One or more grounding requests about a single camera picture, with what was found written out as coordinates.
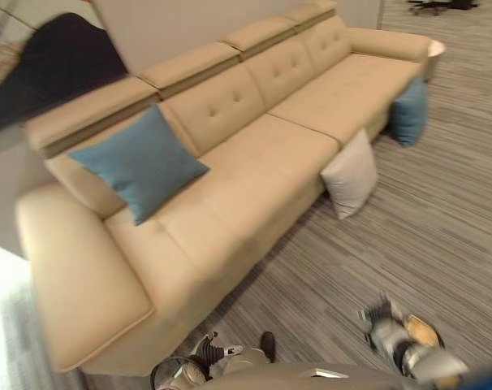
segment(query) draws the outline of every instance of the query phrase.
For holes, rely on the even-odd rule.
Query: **shoe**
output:
[[[275,336],[270,331],[265,331],[261,336],[261,349],[270,362],[275,361],[276,347]]]

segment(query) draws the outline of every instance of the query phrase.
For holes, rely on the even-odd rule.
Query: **white wall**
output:
[[[21,194],[51,180],[53,176],[28,148],[19,126],[0,131],[0,247],[21,255],[15,202]]]
[[[336,0],[336,13],[350,27],[380,28],[383,0]]]
[[[131,73],[216,41],[304,0],[94,0]]]

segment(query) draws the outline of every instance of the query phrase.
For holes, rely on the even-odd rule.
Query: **sofa armrest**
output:
[[[57,370],[88,361],[152,314],[149,298],[103,222],[61,184],[23,196],[16,216]]]
[[[428,58],[430,38],[422,35],[374,30],[370,28],[347,29],[352,52],[404,59],[422,63]]]

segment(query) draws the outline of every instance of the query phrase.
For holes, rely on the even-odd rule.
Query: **beige leather sofa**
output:
[[[20,199],[45,341],[59,371],[147,375],[324,191],[321,169],[374,138],[420,74],[429,39],[346,28],[317,1],[27,123],[57,182]],[[67,156],[151,102],[210,172],[139,226]]]

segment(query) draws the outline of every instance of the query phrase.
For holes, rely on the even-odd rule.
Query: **white pillow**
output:
[[[361,209],[378,182],[373,150],[363,128],[321,175],[338,219],[347,218]]]

